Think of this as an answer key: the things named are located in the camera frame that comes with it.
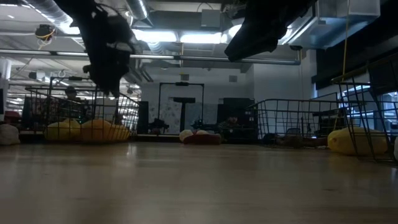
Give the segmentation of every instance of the duct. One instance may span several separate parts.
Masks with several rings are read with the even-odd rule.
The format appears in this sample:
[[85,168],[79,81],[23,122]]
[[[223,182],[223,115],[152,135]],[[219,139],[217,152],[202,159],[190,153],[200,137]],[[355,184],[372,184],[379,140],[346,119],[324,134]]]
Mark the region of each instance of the duct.
[[380,0],[319,0],[307,15],[290,26],[293,31],[282,44],[327,49],[363,29],[380,16]]
[[152,53],[157,54],[157,55],[164,54],[164,48],[160,42],[148,42],[147,44]]
[[79,34],[77,27],[69,27],[73,19],[64,13],[53,0],[23,0],[66,34]]
[[148,5],[145,0],[126,0],[127,8],[135,20],[142,21],[153,27],[153,23],[149,18]]

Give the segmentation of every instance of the person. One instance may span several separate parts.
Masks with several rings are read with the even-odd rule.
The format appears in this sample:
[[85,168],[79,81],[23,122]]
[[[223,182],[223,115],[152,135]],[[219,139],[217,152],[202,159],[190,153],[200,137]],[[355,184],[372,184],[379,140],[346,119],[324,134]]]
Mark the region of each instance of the person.
[[90,119],[89,113],[91,112],[88,101],[82,100],[77,97],[77,91],[74,87],[68,86],[65,90],[67,100],[59,99],[58,106],[58,121],[63,119],[77,119],[80,123]]
[[235,116],[230,116],[227,120],[217,124],[218,131],[216,134],[220,134],[222,140],[227,140],[230,135],[230,129],[238,126],[238,118]]
[[77,97],[76,89],[72,86],[68,86],[68,88],[65,90],[65,94],[68,100],[77,101],[77,102],[81,101],[81,99]]

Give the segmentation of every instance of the yellow bean bag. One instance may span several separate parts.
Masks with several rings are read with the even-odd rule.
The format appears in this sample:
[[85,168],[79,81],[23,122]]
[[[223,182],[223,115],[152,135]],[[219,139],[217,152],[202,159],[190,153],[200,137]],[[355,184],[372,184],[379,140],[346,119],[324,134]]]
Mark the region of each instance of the yellow bean bag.
[[68,123],[56,122],[44,130],[44,138],[49,141],[67,141],[73,138],[73,132]]
[[[372,155],[371,147],[369,145],[368,138],[364,128],[354,127],[351,130],[354,134],[356,146],[359,156],[370,156]],[[370,130],[370,136],[373,144],[373,151],[375,155],[384,154],[387,149],[386,137],[383,133],[376,130]],[[345,128],[338,131],[333,131],[328,136],[328,147],[333,152],[338,152],[347,156],[356,156],[354,144],[349,135],[349,129]]]
[[80,134],[81,134],[81,125],[77,120],[75,119],[66,119],[65,121],[62,121],[64,123],[69,124],[70,126],[70,131],[72,132],[72,138],[74,140],[79,140]]
[[88,142],[109,141],[111,123],[102,119],[87,121],[81,126],[81,139]]
[[123,125],[112,124],[109,131],[108,140],[110,141],[123,141],[130,136],[129,130]]

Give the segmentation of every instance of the metal frame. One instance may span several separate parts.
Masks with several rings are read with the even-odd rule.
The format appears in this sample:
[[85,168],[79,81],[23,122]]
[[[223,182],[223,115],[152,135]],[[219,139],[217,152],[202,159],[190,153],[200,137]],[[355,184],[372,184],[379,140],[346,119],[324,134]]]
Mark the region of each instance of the metal frame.
[[[57,52],[57,51],[45,51],[45,50],[10,50],[10,49],[0,49],[0,55],[15,57],[16,55],[20,57],[32,57],[35,58],[59,58],[65,60],[78,60],[83,58],[86,60],[87,53],[83,52]],[[130,58],[137,59],[159,59],[159,60],[193,60],[202,62],[230,62],[226,57],[204,57],[195,55],[130,55]],[[286,59],[255,59],[255,58],[245,58],[231,63],[259,63],[259,64],[269,64],[269,65],[300,65],[299,60],[286,60]]]
[[[196,85],[201,86],[201,120],[203,120],[203,110],[205,108],[205,84],[203,83],[184,83],[186,86]],[[159,83],[159,100],[157,105],[157,119],[160,118],[160,99],[162,96],[162,85],[178,85],[178,83]]]

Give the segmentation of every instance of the pipe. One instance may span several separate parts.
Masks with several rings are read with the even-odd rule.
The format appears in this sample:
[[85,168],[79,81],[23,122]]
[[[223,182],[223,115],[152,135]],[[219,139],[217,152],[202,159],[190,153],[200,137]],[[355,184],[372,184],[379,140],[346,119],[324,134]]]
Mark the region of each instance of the pipe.
[[73,19],[64,13],[53,0],[23,0],[38,13],[46,17],[52,24],[64,33],[69,33],[69,25]]
[[[87,57],[87,53],[80,52],[54,52],[54,51],[44,51],[44,50],[11,50],[11,49],[0,49],[0,54],[2,55],[20,55],[21,57],[31,57],[31,56],[42,56],[43,58],[52,57]],[[230,62],[226,57],[203,57],[203,56],[193,56],[193,55],[130,55],[131,58],[136,59],[161,59],[161,60],[193,60],[193,61],[203,61],[203,62]],[[299,60],[286,60],[286,59],[254,59],[246,58],[236,61],[236,63],[258,63],[258,64],[270,64],[270,65],[300,65]]]
[[135,20],[140,20],[153,27],[149,19],[149,10],[145,0],[126,0],[127,8]]

